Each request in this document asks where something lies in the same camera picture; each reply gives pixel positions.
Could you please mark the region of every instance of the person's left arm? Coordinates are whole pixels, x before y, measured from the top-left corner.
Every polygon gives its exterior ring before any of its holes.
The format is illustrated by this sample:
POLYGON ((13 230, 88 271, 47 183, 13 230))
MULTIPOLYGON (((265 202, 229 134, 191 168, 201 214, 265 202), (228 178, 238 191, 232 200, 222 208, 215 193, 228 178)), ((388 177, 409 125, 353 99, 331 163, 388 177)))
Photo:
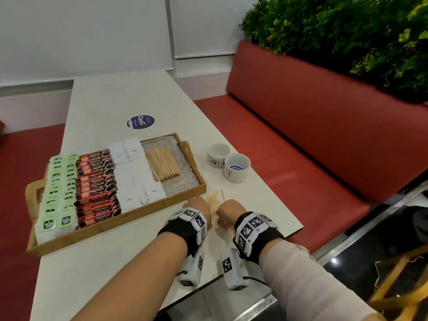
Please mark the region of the person's left arm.
MULTIPOLYGON (((183 208, 199 210, 211 224, 208 203, 200 196, 183 208)), ((171 232, 159 234, 127 263, 72 319, 152 321, 187 255, 186 241, 171 232)))

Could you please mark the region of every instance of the tray handle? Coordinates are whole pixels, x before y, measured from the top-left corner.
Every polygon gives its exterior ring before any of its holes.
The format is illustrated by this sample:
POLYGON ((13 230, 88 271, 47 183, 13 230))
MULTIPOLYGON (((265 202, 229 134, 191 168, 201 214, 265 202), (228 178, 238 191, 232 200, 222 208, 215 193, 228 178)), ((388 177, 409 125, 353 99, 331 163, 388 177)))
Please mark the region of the tray handle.
POLYGON ((191 165, 193 165, 193 167, 196 168, 196 161, 195 161, 195 157, 193 156, 192 150, 190 149, 190 145, 188 141, 183 141, 183 147, 185 148, 185 150, 187 151, 187 154, 189 155, 190 161, 189 162, 191 165))
POLYGON ((37 198, 37 191, 45 187, 46 179, 40 179, 29 183, 25 188, 25 200, 27 202, 28 213, 31 221, 35 223, 39 216, 39 201, 37 198))

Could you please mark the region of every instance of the yellow chair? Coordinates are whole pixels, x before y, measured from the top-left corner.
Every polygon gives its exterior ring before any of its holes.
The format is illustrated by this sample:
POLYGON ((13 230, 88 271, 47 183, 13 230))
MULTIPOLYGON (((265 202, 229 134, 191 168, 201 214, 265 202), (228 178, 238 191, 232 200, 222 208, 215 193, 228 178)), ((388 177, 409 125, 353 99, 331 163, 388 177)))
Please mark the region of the yellow chair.
MULTIPOLYGON (((392 265, 394 268, 385 278, 385 280, 382 281, 381 285, 373 293, 367 304, 377 311, 388 309, 403 309, 395 321, 412 320, 418 310, 420 301, 428 297, 428 264, 425 266, 420 278, 416 282, 413 291, 397 297, 385 298, 385 295, 397 280, 401 272, 404 270, 409 260, 419 257, 425 253, 428 253, 428 245, 423 245, 419 248, 411 250, 402 256, 379 262, 377 264, 379 269, 392 265)), ((381 320, 385 320, 382 315, 380 315, 380 318, 381 320)))

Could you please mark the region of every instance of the sleeve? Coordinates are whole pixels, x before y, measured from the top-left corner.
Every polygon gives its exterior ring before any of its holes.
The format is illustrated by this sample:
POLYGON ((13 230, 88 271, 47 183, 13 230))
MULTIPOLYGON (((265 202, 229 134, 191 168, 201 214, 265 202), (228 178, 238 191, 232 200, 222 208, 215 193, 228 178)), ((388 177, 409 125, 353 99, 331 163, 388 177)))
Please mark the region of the sleeve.
POLYGON ((293 243, 276 244, 260 267, 289 321, 360 321, 376 313, 293 243))

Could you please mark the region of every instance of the artificial foliage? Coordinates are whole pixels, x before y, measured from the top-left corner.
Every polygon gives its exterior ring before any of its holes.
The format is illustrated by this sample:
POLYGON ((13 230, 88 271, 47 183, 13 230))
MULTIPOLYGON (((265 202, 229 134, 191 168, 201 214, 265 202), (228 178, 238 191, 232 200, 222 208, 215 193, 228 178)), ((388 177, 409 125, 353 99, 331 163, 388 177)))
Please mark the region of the artificial foliage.
POLYGON ((258 0, 240 28, 274 53, 428 101, 428 0, 258 0))

